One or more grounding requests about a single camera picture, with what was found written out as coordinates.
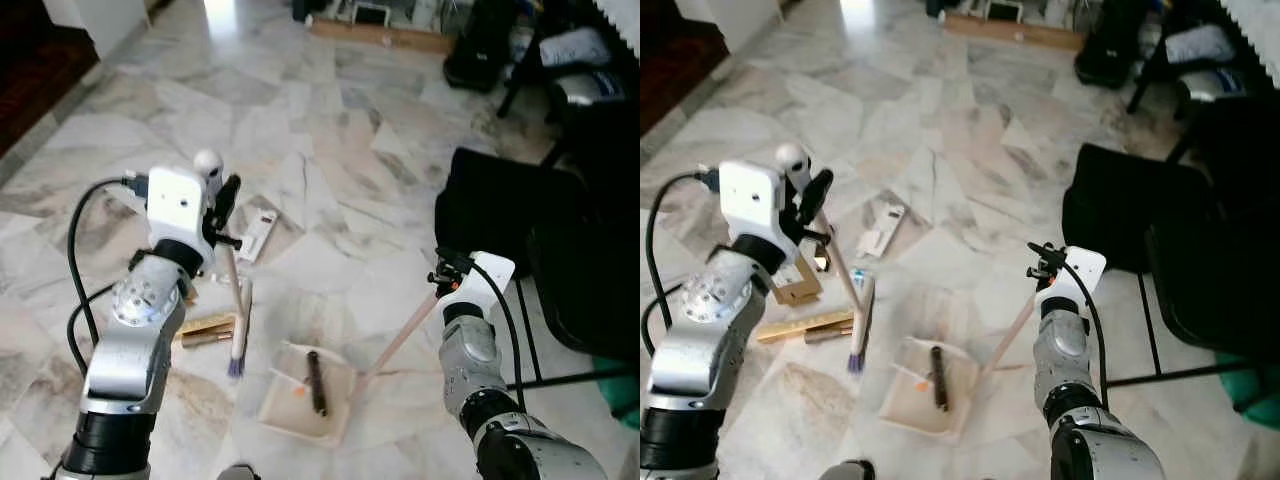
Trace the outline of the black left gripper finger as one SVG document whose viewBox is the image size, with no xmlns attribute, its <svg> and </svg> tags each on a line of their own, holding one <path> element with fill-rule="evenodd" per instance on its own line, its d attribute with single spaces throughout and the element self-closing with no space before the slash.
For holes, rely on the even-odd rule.
<svg viewBox="0 0 1280 480">
<path fill-rule="evenodd" d="M 238 174 L 230 174 L 221 188 L 216 192 L 212 205 L 212 228 L 225 229 L 230 214 L 236 206 L 242 179 Z"/>
<path fill-rule="evenodd" d="M 833 179 L 835 174 L 831 169 L 822 169 L 800 191 L 801 227 L 808 227 L 819 216 Z"/>
</svg>

